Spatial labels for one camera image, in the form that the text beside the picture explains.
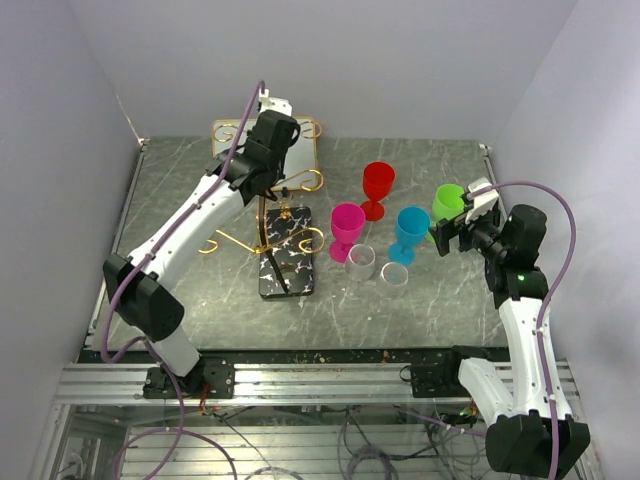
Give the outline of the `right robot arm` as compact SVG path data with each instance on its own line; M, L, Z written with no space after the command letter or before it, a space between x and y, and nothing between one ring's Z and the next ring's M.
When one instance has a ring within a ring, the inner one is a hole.
M430 229L440 255L456 238L460 251L483 257L506 333L511 382L504 383L487 350L471 346L452 347L438 363L412 364L401 378L416 398L469 395L487 426L485 452L493 471L563 479L591 437L566 399L550 339L550 290L536 265L546 221L538 208L519 204L505 220L492 207L473 220L443 219Z

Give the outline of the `red plastic wine glass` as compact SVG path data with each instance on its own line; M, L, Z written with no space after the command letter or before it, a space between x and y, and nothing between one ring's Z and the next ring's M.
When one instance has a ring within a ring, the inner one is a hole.
M363 191L367 200L361 204L366 220L376 222L384 217L385 209L381 201L390 193L396 173L385 162L376 161L367 165L363 171Z

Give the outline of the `blue plastic wine glass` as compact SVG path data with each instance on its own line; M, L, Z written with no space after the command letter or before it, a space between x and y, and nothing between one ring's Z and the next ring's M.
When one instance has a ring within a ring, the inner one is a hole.
M430 225L431 218L423 208L403 208L396 218L396 241L389 247L389 259L405 266L412 264L415 260L415 248L425 239Z

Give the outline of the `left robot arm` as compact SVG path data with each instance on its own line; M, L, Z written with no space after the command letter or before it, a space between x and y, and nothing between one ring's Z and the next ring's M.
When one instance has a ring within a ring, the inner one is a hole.
M216 155L211 169L174 214L128 256L110 255L103 264L114 315L141 333L169 372L168 384L182 397L203 387L204 361L181 323L184 306L172 291L184 268L215 229L261 196L273 199L284 178L286 154L300 126L283 101L263 105L244 139Z

